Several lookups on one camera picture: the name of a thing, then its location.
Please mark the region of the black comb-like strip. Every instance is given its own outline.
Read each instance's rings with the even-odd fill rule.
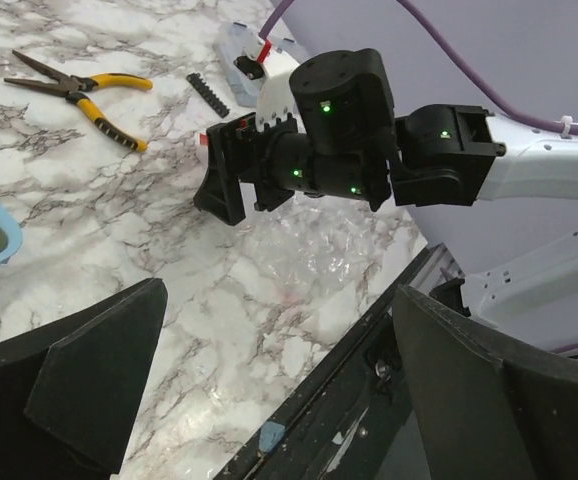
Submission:
[[[229,108],[227,108],[227,106],[222,103],[214,91],[207,86],[206,82],[199,73],[190,73],[187,75],[187,80],[196,90],[196,92],[200,94],[204,101],[207,102],[218,115],[220,115],[220,118],[225,118],[227,115],[229,115]]]

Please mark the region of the clear plastic bag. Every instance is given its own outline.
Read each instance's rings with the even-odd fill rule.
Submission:
[[[250,215],[239,233],[243,253],[297,301],[362,276],[374,253],[369,223],[356,202],[297,194],[274,212]]]

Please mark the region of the robotic arm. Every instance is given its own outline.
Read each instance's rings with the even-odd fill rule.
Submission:
[[[578,136],[477,106],[428,105],[395,118],[372,49],[328,52],[302,65],[255,38],[245,50],[238,68],[265,79],[257,111],[208,129],[209,164],[194,197],[197,208],[228,225],[245,218],[240,183],[253,184],[258,211],[273,211],[294,192],[363,200],[374,212],[392,194],[396,205],[416,206],[578,199]],[[295,106],[306,133],[298,132]],[[510,313],[576,293],[578,236],[559,242],[545,247],[558,255],[532,252],[432,296],[498,325]]]

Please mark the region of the white zip tie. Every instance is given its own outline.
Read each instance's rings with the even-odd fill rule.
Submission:
[[[569,132],[571,131],[571,124],[573,123],[573,117],[570,115],[563,115],[560,119],[560,123],[562,123],[562,133],[560,134],[560,138],[571,138]]]

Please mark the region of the blue tape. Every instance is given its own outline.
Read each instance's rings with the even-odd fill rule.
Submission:
[[[266,422],[260,429],[260,441],[258,442],[258,449],[262,453],[269,453],[282,440],[285,434],[284,425],[275,422]]]

